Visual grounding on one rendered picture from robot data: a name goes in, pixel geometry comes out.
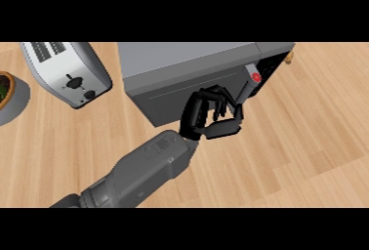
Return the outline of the silver toaster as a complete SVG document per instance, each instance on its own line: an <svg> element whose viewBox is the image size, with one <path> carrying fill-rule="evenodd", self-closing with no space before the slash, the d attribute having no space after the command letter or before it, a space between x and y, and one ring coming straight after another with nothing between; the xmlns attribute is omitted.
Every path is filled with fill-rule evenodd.
<svg viewBox="0 0 369 250"><path fill-rule="evenodd" d="M112 80L88 42L20 42L30 75L44 90L81 108L112 88Z"/></svg>

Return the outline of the brown plant pot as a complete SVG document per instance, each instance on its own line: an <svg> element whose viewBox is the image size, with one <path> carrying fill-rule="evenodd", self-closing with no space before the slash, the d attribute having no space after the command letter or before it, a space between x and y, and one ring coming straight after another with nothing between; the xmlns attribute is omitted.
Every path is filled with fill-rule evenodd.
<svg viewBox="0 0 369 250"><path fill-rule="evenodd" d="M0 71L0 110L4 108L13 97L14 88L14 76L5 71Z"/></svg>

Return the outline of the grey microwave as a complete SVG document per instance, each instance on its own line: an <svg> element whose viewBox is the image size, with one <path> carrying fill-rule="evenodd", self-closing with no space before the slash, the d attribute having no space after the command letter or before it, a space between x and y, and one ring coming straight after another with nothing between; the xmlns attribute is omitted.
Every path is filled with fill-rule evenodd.
<svg viewBox="0 0 369 250"><path fill-rule="evenodd" d="M236 101L249 63L262 77L252 98L292 48L290 42L120 42L123 91L153 126L180 119L188 97L202 88L224 87Z"/></svg>

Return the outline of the grey milk carton red mark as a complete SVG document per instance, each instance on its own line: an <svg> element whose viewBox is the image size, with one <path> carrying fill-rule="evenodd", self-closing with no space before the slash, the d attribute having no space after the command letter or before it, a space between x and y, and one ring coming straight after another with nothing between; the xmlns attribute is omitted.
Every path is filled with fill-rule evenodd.
<svg viewBox="0 0 369 250"><path fill-rule="evenodd" d="M258 85L262 81L259 71L252 63L244 65L244 71L247 74L247 79L246 79L244 86L242 88L242 91L240 91L237 99L236 99L236 102L239 104L244 103L246 99L250 96L253 89L258 87Z"/></svg>

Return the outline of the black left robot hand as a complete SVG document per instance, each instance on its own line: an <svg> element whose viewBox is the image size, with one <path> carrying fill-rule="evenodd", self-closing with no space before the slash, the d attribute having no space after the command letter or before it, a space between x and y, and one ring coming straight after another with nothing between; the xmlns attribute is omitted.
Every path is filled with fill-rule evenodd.
<svg viewBox="0 0 369 250"><path fill-rule="evenodd" d="M213 123L205 126L209 102L215 103ZM233 117L218 120L225 113L225 105L233 107ZM178 134L182 138L197 141L202 136L208 140L234 135L240 131L243 120L242 104L237 104L224 87L213 85L202 88L188 98L180 118Z"/></svg>

